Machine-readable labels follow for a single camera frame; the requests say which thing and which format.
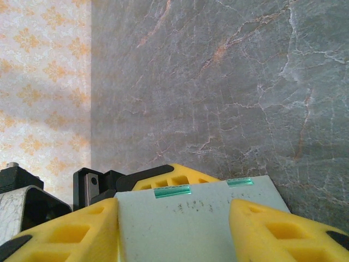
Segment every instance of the gray marble tile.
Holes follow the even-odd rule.
[[[349,3],[109,0],[92,8],[92,168],[269,175],[349,231]]]

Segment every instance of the gray marble surface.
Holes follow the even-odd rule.
[[[291,212],[349,231],[349,2],[92,7],[92,168],[269,175]]]

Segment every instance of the yellow rubber pad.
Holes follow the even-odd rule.
[[[16,235],[32,235],[6,262],[117,261],[118,201],[105,199]]]
[[[343,231],[245,200],[232,200],[230,229],[239,262],[348,262],[326,231]]]
[[[133,187],[132,191],[167,186],[179,186],[182,184],[200,184],[220,181],[218,178],[211,177],[190,168],[186,168],[182,165],[170,164],[170,166],[174,167],[174,171],[139,180]]]

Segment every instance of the wallpaper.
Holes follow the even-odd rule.
[[[73,202],[91,164],[91,3],[0,0],[0,167],[18,162]]]

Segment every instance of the metal bolt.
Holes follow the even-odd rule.
[[[13,168],[14,166],[20,166],[19,163],[10,162],[6,164],[6,168]]]

